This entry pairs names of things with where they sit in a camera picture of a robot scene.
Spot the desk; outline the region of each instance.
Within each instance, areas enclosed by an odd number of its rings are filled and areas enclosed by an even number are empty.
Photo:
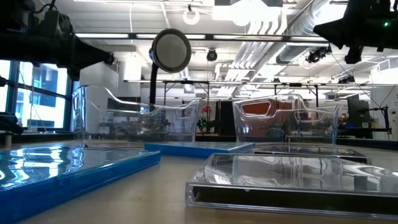
[[[398,152],[361,150],[355,147],[353,149],[370,156],[376,166],[392,165],[394,170],[398,170]],[[22,223],[393,223],[353,218],[185,208],[185,181],[204,161],[197,158],[163,156],[159,165],[94,190]]]

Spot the round mirror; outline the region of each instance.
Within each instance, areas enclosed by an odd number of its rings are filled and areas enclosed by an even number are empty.
[[[149,103],[155,103],[156,78],[159,68],[169,73],[178,73],[191,60],[191,45],[187,37],[177,29],[165,29],[155,37],[149,55],[153,61],[150,75]]]

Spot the fluorescent light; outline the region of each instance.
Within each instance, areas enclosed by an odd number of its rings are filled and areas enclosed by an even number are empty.
[[[156,99],[165,99],[165,98],[166,98],[166,99],[170,99],[170,100],[171,100],[171,99],[178,99],[178,97],[171,97],[171,96],[166,96],[166,97],[157,96],[157,97],[156,97]]]
[[[150,83],[150,80],[124,80],[124,82],[130,83]]]
[[[160,3],[164,3],[164,4],[181,4],[181,5],[187,5],[187,4],[191,4],[191,5],[201,5],[202,2],[201,1],[138,1],[138,0],[74,0],[75,2],[99,2],[99,3],[105,3],[105,4],[131,4],[131,3],[138,3],[138,4],[160,4]]]
[[[79,38],[129,38],[129,34],[76,34]]]
[[[269,42],[281,41],[281,36],[274,35],[214,35],[216,40],[265,40]]]
[[[329,47],[328,43],[286,43],[288,46]]]
[[[219,82],[219,81],[214,81],[214,82],[209,82],[209,84],[232,84],[232,85],[238,85],[238,84],[243,84],[243,82]]]
[[[138,39],[154,39],[157,34],[137,34],[136,37]]]
[[[185,35],[188,39],[204,39],[205,35],[198,35],[198,34],[187,34]]]
[[[200,97],[178,97],[178,99],[200,100],[200,99],[203,99],[203,98],[200,98]]]
[[[250,85],[275,85],[278,83],[271,83],[271,82],[248,82]]]
[[[316,36],[293,36],[289,39],[289,41],[297,41],[297,42],[306,42],[306,41],[314,41],[314,42],[324,42],[328,43],[323,37]]]

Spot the blue plastic base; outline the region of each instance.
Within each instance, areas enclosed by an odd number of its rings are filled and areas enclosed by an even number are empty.
[[[160,151],[163,155],[207,158],[213,153],[249,153],[254,143],[240,142],[169,142],[147,143],[145,150]]]
[[[15,223],[158,164],[160,152],[46,147],[0,158],[0,223]]]

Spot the clear plastic case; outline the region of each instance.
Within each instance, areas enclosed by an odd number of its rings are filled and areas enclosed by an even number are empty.
[[[336,144],[338,106],[307,108],[300,95],[233,103],[238,142]]]
[[[298,146],[257,146],[255,154],[270,155],[311,155],[311,156],[333,156],[363,164],[372,164],[371,159],[352,149],[337,147],[298,147]]]
[[[398,175],[330,156],[213,154],[187,181],[188,206],[398,219]]]
[[[136,142],[192,142],[198,110],[198,100],[182,106],[147,105],[122,101],[103,87],[81,86],[73,93],[75,139],[90,148],[136,147]]]

